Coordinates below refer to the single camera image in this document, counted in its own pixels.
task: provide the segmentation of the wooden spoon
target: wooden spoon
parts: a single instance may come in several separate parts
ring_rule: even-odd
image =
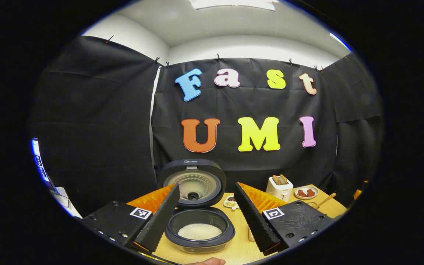
[[[323,203],[326,203],[329,199],[333,198],[336,196],[336,193],[332,193],[331,195],[329,195],[325,200],[323,200],[320,204],[313,206],[313,208],[318,209],[320,208],[320,206],[322,206]]]

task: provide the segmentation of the yellow letter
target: yellow letter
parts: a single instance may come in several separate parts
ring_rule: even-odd
[[[261,149],[265,138],[266,144],[264,144],[263,149],[266,151],[281,149],[281,145],[278,143],[278,118],[267,117],[261,129],[258,128],[253,118],[243,117],[238,119],[238,121],[242,126],[242,144],[238,147],[240,152],[253,150],[253,146],[250,144],[250,138],[256,150]]]
[[[268,70],[266,76],[269,78],[268,85],[274,89],[283,89],[286,87],[286,81],[282,79],[284,74],[279,70]]]

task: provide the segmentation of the rice cooker lid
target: rice cooker lid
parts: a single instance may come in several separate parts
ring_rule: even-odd
[[[220,166],[206,159],[182,159],[166,164],[158,173],[158,185],[178,183],[178,208],[203,208],[222,199],[226,178]]]

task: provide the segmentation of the blue letter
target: blue letter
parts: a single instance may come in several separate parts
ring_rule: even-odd
[[[201,86],[201,81],[199,80],[199,77],[197,75],[202,74],[202,72],[195,68],[191,71],[183,74],[182,76],[178,77],[174,82],[180,84],[181,89],[183,89],[184,92],[184,101],[190,101],[191,99],[199,96],[201,94],[200,90],[195,89],[194,85],[197,87]]]

